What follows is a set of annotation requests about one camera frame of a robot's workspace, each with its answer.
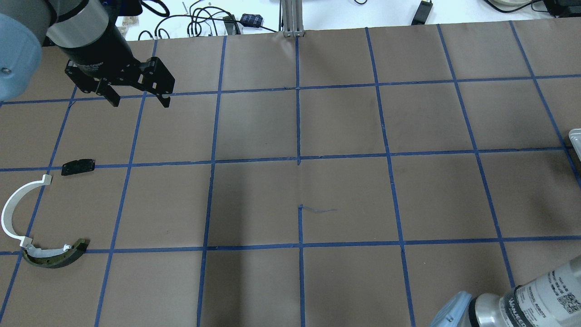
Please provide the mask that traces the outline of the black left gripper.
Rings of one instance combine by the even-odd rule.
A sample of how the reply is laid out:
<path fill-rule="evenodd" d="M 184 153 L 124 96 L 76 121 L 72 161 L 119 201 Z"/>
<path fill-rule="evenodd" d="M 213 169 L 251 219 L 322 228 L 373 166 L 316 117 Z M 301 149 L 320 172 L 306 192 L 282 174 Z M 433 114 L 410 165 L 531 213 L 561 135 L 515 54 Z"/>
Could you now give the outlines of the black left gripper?
<path fill-rule="evenodd" d="M 81 92 L 103 96 L 118 107 L 120 95 L 114 87 L 128 86 L 153 94 L 169 108 L 176 79 L 157 56 L 143 62 L 135 58 L 114 23 L 93 43 L 65 48 L 64 53 L 69 58 L 65 74 Z"/>

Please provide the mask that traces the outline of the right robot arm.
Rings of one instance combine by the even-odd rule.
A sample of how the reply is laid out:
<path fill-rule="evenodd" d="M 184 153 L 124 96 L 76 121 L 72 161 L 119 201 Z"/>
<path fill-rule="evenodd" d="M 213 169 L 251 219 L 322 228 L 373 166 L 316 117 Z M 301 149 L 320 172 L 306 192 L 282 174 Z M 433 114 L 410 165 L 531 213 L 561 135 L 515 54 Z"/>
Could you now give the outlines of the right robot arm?
<path fill-rule="evenodd" d="M 100 327 L 580 325 L 580 79 L 108 110 Z"/>

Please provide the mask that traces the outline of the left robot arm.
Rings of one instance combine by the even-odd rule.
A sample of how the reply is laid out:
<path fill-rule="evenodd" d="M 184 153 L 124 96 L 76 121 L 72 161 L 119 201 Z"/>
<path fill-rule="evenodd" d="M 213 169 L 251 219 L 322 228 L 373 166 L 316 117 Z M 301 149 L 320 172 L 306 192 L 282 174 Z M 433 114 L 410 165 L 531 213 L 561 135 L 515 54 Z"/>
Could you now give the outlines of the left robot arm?
<path fill-rule="evenodd" d="M 50 40 L 68 57 L 65 75 L 83 93 L 95 93 L 118 106 L 114 86 L 153 94 L 170 105 L 175 78 L 158 57 L 135 58 L 116 26 L 118 17 L 138 16 L 151 6 L 143 0 L 3 0 L 0 5 L 2 101 L 29 86 Z"/>

